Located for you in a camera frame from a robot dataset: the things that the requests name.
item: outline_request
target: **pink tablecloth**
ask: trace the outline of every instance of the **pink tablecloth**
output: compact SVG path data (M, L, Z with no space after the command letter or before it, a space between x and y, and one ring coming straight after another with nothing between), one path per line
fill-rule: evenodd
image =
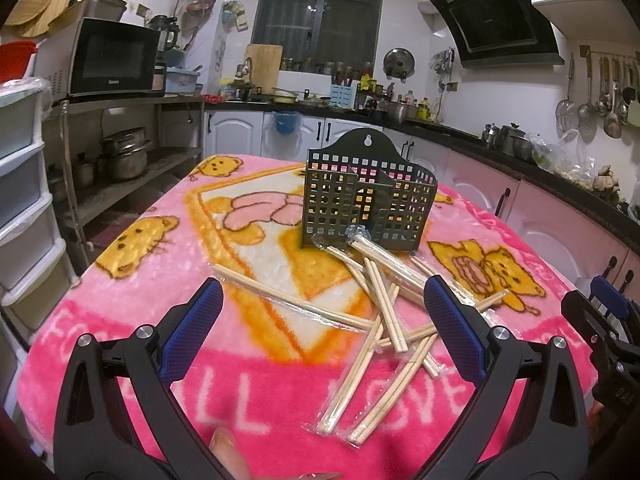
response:
M316 303L366 316L369 302L340 263L315 248L300 250L303 166L252 156L206 160L162 197L82 276L56 307L28 356L18 400L36 439L52 449L57 394L79 335L99 340L130 335L155 324L174 304L188 300L211 275L210 263L240 270L259 281ZM262 209L239 207L239 196ZM588 347L560 315L569 290L505 224L440 186L420 245L421 255L444 276L478 298L508 286L515 294L496 309L500 322L523 338L569 341L584 390L595 373ZM317 420L325 398L350 364L362 336L320 325L301 314L224 284L222 314L186 378L172 391L205 441L214 428L231 428L256 476L341 472L350 479L409 478L445 436L473 387L462 381L442 343L434 357L449 370L430 380L420 370L382 425L360 449L336 436L304 427ZM419 326L426 314L399 301L402 320ZM375 400L397 362L377 357L338 425L354 424ZM142 423L128 380L122 389L148 452L159 449ZM495 453L513 416L514 392L485 455Z

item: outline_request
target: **range hood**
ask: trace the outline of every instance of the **range hood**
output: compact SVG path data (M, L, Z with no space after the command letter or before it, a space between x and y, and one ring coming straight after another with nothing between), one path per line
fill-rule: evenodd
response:
M431 0L464 68L564 65L553 28L531 0Z

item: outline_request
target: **window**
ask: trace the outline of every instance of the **window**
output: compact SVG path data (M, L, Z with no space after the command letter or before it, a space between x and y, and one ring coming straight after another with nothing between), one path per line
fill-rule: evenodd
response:
M380 0L261 0L254 43L279 44L282 56L314 64L373 62Z

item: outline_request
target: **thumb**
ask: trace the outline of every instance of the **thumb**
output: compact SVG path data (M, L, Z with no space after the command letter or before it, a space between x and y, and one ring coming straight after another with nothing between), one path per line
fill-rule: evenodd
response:
M236 480L252 480L249 465L236 448L233 433L227 428L218 427L213 433L209 449L213 455Z

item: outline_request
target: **silver screw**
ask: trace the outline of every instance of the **silver screw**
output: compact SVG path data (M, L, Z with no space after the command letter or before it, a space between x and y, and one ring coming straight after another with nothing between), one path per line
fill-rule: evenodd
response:
M91 334L82 334L78 338L78 346L87 346L91 342Z
M151 325L143 325L136 330L136 337L146 339L147 337L151 337L153 332L154 328Z
M558 348L566 348L566 341L564 339L564 337L560 337L559 335L557 335L554 339L554 345L556 345Z
M494 328L494 335L497 339L504 341L509 338L509 331L503 326L497 326Z

